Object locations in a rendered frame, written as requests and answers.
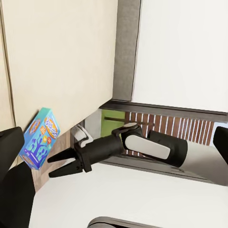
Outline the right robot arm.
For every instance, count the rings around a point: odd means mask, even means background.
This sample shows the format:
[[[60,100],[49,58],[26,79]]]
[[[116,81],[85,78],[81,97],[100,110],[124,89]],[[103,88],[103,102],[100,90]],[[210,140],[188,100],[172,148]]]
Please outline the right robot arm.
[[[81,173],[83,169],[85,172],[91,171],[92,164],[122,154],[125,148],[195,173],[216,185],[228,187],[228,165],[216,147],[187,141],[151,129],[146,138],[138,123],[125,124],[112,130],[111,135],[95,140],[79,124],[70,132],[76,139],[74,148],[69,147],[49,157],[47,161],[55,162],[69,158],[75,160],[50,172],[50,178]]]

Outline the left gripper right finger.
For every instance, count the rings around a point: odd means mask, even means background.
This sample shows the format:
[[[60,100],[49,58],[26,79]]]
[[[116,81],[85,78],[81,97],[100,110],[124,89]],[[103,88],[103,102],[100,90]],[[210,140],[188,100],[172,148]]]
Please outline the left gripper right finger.
[[[213,144],[228,165],[228,128],[222,126],[216,128]]]

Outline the board game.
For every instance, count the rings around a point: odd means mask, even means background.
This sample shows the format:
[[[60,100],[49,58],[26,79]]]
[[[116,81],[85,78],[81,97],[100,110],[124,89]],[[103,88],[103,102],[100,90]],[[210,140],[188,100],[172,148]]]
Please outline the board game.
[[[31,169],[39,171],[60,132],[51,108],[42,107],[24,133],[25,144],[19,156]]]

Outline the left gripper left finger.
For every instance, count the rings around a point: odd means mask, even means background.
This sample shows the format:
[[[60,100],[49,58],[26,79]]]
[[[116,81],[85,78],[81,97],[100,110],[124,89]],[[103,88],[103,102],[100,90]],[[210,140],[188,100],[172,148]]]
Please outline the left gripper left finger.
[[[21,127],[0,132],[0,183],[25,144]]]

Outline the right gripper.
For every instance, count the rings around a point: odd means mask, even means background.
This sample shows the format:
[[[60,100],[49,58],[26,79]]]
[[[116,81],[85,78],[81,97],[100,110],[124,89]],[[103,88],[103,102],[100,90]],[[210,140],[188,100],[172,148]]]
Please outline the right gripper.
[[[110,149],[103,137],[87,143],[85,147],[81,148],[76,141],[74,148],[69,147],[62,152],[59,152],[47,159],[48,162],[55,162],[63,159],[75,158],[74,161],[61,166],[49,173],[50,178],[65,176],[69,174],[81,173],[83,169],[85,172],[91,171],[91,165],[104,161],[110,157]]]

